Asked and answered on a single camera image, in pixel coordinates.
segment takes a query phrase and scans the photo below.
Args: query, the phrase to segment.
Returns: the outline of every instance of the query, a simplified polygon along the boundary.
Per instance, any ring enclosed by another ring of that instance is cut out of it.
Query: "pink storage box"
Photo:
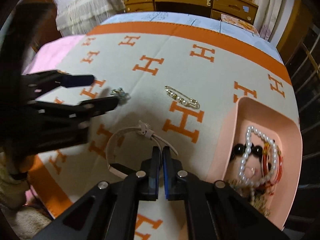
[[[274,139],[282,151],[283,174],[274,195],[270,196],[267,202],[270,209],[268,219],[282,230],[296,194],[302,159],[300,129],[288,117],[252,98],[239,98],[223,122],[206,180],[213,183],[226,179],[231,150],[237,143],[245,143],[244,135],[249,125]],[[252,135],[252,143],[261,145],[262,141]],[[234,174],[230,174],[228,170],[227,177],[237,178],[238,169],[231,173],[233,172]]]

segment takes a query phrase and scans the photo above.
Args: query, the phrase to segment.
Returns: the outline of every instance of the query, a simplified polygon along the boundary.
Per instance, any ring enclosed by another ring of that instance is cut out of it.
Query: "white curtain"
[[[259,6],[253,25],[260,37],[268,40],[279,15],[282,0],[254,0]]]

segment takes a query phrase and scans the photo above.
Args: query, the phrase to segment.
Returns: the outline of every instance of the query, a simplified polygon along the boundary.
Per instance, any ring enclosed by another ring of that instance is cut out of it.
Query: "drawer handle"
[[[236,5],[229,5],[230,8],[240,11],[240,8]]]
[[[210,3],[211,0],[207,0],[207,6],[210,6],[211,3]]]

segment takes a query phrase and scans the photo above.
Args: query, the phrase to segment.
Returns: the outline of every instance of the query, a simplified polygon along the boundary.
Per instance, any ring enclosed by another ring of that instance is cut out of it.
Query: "pearl bracelet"
[[[260,137],[261,140],[265,141],[270,145],[270,147],[272,147],[271,169],[266,176],[262,177],[259,181],[256,181],[256,182],[254,182],[252,179],[247,178],[244,174],[245,164],[249,158],[249,155],[251,154],[251,146],[252,146],[251,133],[254,133],[258,137]],[[272,175],[274,174],[275,170],[277,169],[278,148],[273,139],[266,136],[264,133],[256,129],[254,126],[249,126],[247,129],[247,132],[245,134],[245,147],[246,148],[245,148],[244,154],[242,155],[242,159],[240,161],[241,164],[240,164],[239,173],[238,173],[238,177],[240,178],[240,186],[257,188],[260,185],[263,185],[264,183],[269,181]]]

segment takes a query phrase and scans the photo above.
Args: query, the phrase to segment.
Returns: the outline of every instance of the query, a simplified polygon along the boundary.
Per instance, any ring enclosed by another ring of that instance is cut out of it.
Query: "gold jewelry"
[[[178,101],[180,104],[182,104],[183,106],[188,106],[188,107],[192,107],[194,109],[198,109],[200,108],[200,105],[198,103],[197,100],[194,100],[193,98],[189,98],[187,97],[185,94],[182,94],[180,91],[172,88],[172,87],[169,87],[169,86],[165,86],[164,87],[165,91],[167,92],[167,94],[173,98],[174,100]],[[182,97],[179,97],[176,93],[174,92],[177,92],[178,94],[184,96],[185,98],[187,98],[188,100],[185,100],[184,98]]]

